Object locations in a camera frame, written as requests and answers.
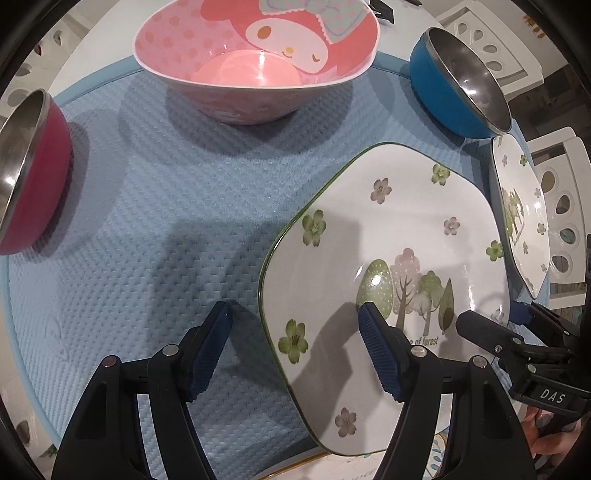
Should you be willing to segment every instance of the blue textured mat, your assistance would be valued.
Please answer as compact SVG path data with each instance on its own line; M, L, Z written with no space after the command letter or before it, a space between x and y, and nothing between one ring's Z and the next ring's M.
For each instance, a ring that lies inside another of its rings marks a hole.
M249 478L310 446L258 318L258 274L275 236L381 141L435 158L488 197L488 146L436 125L388 63L380 56L354 82L259 127L208 119L150 74L127 75L133 59L60 96L73 99L63 106L74 145L67 190L43 239L0 265L15 360L56 443L104 356L151 356L222 299L234 302L233 331L190 405L218 478ZM141 417L152 474L163 478L145 400Z

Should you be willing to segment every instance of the floral plate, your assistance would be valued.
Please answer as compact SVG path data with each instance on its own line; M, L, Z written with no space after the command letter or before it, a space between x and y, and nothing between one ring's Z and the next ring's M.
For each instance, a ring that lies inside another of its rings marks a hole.
M402 404L359 334L373 301L413 344L490 355L453 327L465 310L506 323L509 293L491 208L469 181L398 144L364 151L285 227L259 279L259 312L292 398L327 450L385 450ZM444 396L437 431L449 425Z
M443 461L447 437L435 435L423 480L434 478ZM317 478L322 480L360 480L371 479L384 458L384 452L373 455L344 457L333 455L322 448L316 448L296 455L275 465L252 480L302 480Z
M499 226L506 230L501 241L535 299L550 265L544 194L515 137L496 137L491 144L492 204Z

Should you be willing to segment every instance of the flower print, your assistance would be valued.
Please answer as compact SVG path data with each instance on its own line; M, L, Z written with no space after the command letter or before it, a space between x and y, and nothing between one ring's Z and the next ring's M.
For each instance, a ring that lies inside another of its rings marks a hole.
M432 183L438 183L439 185L445 185L446 180L449 178L450 175L449 168L445 168L443 165L439 163L435 163L433 166L433 176L431 177Z
M457 235L457 229L460 228L460 222L456 217L451 217L449 220L443 222L443 228L446 235Z
M304 244L320 245L320 235L326 230L326 222L322 210L316 210L313 215L306 215L301 221L304 227Z
M486 249L486 254L491 258L492 262L496 262L497 258L503 258L503 246L496 240L493 240L490 247Z
M391 191L392 187L388 187L388 179L377 179L374 182L374 190L369 197L372 202L378 202L379 205L382 205L386 200L386 195L390 195Z
M292 364L300 361L300 354L308 351L308 342L304 338L306 326L291 319L285 326L286 337L279 339L279 351L289 358Z
M357 427L355 421L357 420L357 414L352 411L349 412L346 408L340 411L340 415L335 418L335 425L339 428L339 437L344 438L347 435L355 435Z

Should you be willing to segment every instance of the blue gripper pad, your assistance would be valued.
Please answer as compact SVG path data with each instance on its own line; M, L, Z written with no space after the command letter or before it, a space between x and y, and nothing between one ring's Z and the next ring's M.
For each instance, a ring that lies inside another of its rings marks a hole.
M359 333L367 347L369 357L378 374L384 391L390 393L394 400L400 400L402 386L400 383L400 369L398 360L388 346L388 342L378 329L376 322L384 322L383 318L376 319L366 305L361 305L358 313Z
M206 391L231 330L232 312L228 305L225 305L193 360L193 376L188 389L192 400Z

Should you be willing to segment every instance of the red bowl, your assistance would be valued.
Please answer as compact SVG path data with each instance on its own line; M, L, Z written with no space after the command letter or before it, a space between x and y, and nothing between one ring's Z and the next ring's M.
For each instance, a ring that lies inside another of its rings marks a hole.
M66 119L45 90L31 93L0 130L0 255L29 248L64 189L72 142Z

